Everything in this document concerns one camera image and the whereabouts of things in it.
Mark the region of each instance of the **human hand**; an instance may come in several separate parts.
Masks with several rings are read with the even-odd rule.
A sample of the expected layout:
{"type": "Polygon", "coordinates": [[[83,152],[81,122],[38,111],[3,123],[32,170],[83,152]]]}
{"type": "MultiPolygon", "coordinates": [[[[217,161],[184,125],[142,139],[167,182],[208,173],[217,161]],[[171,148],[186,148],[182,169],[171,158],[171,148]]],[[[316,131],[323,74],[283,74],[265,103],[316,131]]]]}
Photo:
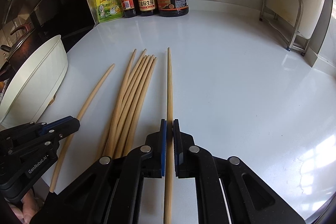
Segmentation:
{"type": "Polygon", "coordinates": [[[24,224],[29,224],[33,216],[38,212],[39,207],[34,198],[34,193],[32,189],[30,189],[27,194],[21,200],[23,207],[22,211],[16,206],[10,204],[9,206],[12,208],[14,214],[19,220],[24,224]]]}

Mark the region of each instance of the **barcode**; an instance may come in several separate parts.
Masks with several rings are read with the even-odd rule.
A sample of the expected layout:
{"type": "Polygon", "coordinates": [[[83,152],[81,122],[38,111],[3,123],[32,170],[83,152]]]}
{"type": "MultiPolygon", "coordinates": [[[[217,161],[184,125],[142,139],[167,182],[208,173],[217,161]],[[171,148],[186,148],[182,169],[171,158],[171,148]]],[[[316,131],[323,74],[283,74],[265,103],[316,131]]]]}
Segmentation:
{"type": "Polygon", "coordinates": [[[129,0],[125,1],[124,3],[125,3],[125,9],[130,9],[131,8],[131,6],[129,4],[129,0]]]}

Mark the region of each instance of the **white bowl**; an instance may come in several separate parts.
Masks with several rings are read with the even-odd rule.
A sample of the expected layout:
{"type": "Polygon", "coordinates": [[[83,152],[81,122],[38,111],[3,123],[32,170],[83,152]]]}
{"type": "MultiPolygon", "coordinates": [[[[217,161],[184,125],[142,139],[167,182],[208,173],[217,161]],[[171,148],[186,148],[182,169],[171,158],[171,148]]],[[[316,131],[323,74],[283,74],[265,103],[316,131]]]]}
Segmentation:
{"type": "Polygon", "coordinates": [[[24,62],[10,82],[0,104],[5,128],[36,122],[56,94],[68,69],[61,36],[41,45],[24,62]]]}

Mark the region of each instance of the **metal stand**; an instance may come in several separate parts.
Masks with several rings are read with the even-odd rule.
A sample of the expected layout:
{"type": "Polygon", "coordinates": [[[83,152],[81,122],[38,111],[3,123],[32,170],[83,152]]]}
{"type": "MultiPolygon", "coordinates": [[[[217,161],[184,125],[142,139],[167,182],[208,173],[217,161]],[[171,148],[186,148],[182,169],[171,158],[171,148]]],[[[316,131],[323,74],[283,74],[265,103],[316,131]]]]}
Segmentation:
{"type": "Polygon", "coordinates": [[[286,43],[286,46],[287,46],[286,49],[288,51],[290,51],[290,49],[294,49],[294,50],[301,52],[301,55],[304,56],[308,49],[309,39],[306,39],[305,37],[303,37],[298,31],[300,23],[301,23],[302,13],[303,13],[303,2],[302,0],[298,0],[298,1],[299,1],[299,9],[298,9],[296,21],[295,21],[292,32],[288,32],[286,28],[280,25],[278,21],[278,14],[276,14],[271,9],[266,7],[266,0],[263,0],[262,10],[260,12],[259,20],[267,22],[271,27],[273,27],[278,32],[281,39],[286,43]],[[270,13],[273,14],[273,18],[265,16],[266,10],[269,10],[270,13]]]}

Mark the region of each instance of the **green seasoning bag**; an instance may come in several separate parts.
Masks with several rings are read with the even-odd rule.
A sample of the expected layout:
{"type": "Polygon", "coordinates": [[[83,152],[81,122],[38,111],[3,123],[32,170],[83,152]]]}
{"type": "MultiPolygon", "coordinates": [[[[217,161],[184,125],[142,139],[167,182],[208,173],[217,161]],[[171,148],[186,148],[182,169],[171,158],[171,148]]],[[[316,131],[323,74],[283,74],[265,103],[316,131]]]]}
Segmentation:
{"type": "Polygon", "coordinates": [[[99,23],[123,16],[120,0],[96,0],[99,23]]]}

